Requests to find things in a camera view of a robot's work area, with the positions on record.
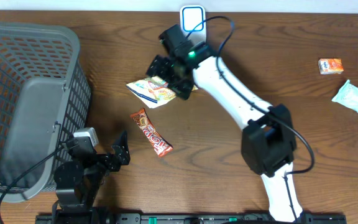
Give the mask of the yellow red snack bag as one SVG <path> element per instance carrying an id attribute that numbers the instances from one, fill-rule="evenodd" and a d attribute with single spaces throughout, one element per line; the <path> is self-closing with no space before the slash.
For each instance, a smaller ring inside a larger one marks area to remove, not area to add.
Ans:
<path id="1" fill-rule="evenodd" d="M 160 77 L 148 77 L 128 83 L 126 87 L 150 109 L 165 105 L 177 97 Z"/>

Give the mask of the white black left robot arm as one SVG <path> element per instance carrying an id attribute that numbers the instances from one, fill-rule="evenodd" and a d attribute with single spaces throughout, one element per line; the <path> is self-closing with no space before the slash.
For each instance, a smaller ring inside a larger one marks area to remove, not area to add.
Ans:
<path id="1" fill-rule="evenodd" d="M 60 165 L 53 175 L 58 201 L 52 208 L 52 223 L 115 223 L 106 207 L 94 207 L 103 180 L 130 163 L 127 132 L 111 146 L 113 153 L 99 154 L 93 128 L 80 129 L 63 146 L 71 161 Z"/>

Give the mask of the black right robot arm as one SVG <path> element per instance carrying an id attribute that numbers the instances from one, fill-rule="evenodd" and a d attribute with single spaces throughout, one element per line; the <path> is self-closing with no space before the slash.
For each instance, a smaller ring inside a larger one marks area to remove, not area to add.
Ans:
<path id="1" fill-rule="evenodd" d="M 160 77 L 183 100 L 195 86 L 209 93 L 242 131 L 242 157 L 262 178 L 272 218 L 297 222 L 303 209 L 290 174 L 296 141 L 289 110 L 272 106 L 251 92 L 206 42 L 193 44 L 179 25 L 165 30 L 158 39 L 168 56 L 157 55 L 146 74 Z"/>

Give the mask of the light blue wet wipes pack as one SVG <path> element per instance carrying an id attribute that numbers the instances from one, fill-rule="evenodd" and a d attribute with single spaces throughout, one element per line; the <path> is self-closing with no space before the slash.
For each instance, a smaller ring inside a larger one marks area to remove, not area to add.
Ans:
<path id="1" fill-rule="evenodd" d="M 351 84 L 350 80 L 347 80 L 331 101 L 358 113 L 358 87 Z"/>

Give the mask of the orange white small box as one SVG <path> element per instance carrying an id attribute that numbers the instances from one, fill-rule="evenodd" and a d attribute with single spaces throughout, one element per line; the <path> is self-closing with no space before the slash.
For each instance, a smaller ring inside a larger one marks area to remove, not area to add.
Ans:
<path id="1" fill-rule="evenodd" d="M 340 58 L 321 58 L 318 67 L 322 75 L 341 74 L 344 71 Z"/>

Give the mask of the red brown candy bar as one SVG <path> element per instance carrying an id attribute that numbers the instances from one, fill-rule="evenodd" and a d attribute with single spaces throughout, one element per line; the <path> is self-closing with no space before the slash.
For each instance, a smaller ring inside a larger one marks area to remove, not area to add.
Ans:
<path id="1" fill-rule="evenodd" d="M 135 121 L 136 125 L 144 133 L 145 137 L 152 145 L 155 153 L 159 157 L 163 157 L 169 152 L 173 151 L 172 145 L 167 142 L 156 130 L 152 124 L 144 108 L 138 112 L 133 113 L 130 117 Z"/>

